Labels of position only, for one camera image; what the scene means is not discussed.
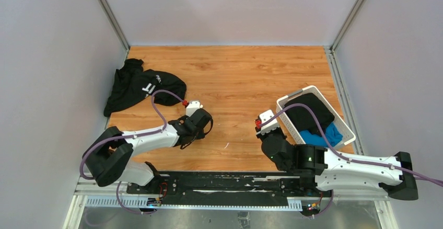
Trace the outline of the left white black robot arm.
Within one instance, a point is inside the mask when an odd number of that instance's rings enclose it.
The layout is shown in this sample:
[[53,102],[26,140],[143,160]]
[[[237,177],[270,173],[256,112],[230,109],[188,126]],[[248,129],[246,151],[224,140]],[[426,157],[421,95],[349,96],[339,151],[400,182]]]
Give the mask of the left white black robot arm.
[[213,126],[213,117],[204,109],[146,130],[120,131],[113,126],[107,128],[83,154],[80,167],[88,168],[89,179],[95,180],[99,187],[131,182],[152,194],[160,187],[154,167],[150,163],[136,163],[132,158],[160,148],[179,147],[183,150],[195,140],[205,138],[206,126]]

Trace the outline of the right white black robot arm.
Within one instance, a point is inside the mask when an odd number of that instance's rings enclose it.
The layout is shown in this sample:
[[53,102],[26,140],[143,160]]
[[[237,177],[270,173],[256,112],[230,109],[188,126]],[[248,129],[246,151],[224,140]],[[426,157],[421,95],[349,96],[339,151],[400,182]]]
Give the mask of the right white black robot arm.
[[398,152],[389,157],[334,153],[315,145],[292,145],[279,129],[258,131],[256,136],[262,142],[263,154],[279,171],[300,177],[298,187],[306,196],[317,191],[370,190],[386,192],[396,200],[418,199],[409,153]]

